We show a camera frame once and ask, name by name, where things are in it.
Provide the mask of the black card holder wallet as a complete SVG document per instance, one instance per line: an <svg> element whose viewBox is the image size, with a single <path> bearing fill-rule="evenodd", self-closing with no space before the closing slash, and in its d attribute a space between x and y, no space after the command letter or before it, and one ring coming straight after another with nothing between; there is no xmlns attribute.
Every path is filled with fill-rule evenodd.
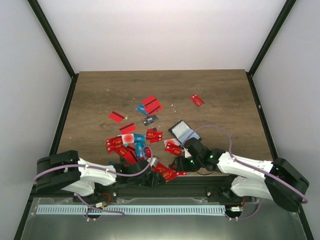
<svg viewBox="0 0 320 240"><path fill-rule="evenodd" d="M192 134L190 138L202 140L202 138L196 132L194 132L194 130L184 120L180 120L179 122L177 122L175 125L170 127L168 131L182 145L185 142L185 140L189 137L190 134Z"/></svg>

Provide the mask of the red VIP card carried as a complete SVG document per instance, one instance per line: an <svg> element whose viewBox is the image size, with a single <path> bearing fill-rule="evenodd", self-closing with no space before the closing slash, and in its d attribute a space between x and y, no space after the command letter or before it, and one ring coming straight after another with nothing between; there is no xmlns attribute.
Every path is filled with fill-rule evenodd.
<svg viewBox="0 0 320 240"><path fill-rule="evenodd" d="M176 145L176 144L174 144L172 142L168 142L165 145L164 151L167 152L167 153L170 153L172 155L178 156L178 157L181 156L182 153L183 153L182 148L179 145Z"/></svg>

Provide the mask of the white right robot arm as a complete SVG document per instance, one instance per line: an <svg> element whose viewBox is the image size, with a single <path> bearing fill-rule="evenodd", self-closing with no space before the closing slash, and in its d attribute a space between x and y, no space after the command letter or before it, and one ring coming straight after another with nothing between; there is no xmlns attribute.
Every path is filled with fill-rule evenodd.
<svg viewBox="0 0 320 240"><path fill-rule="evenodd" d="M222 188L223 198L229 202L238 197L263 198L289 212L297 212L302 204L308 203L308 180L284 158L267 161L240 157L223 149L209 149L194 136L181 138L179 142L189 155L175 158L176 170L205 169L231 175L233 180Z"/></svg>

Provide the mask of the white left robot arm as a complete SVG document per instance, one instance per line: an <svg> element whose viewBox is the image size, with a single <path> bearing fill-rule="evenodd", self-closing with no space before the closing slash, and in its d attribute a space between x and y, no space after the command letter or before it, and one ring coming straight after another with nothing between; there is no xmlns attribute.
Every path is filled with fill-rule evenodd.
<svg viewBox="0 0 320 240"><path fill-rule="evenodd" d="M39 194L67 191L97 202L103 187L137 185L155 188L164 184L164 178L156 172L158 164L156 157L133 162L122 157L120 162L101 165L80 158L76 150L69 150L37 161L35 190Z"/></svg>

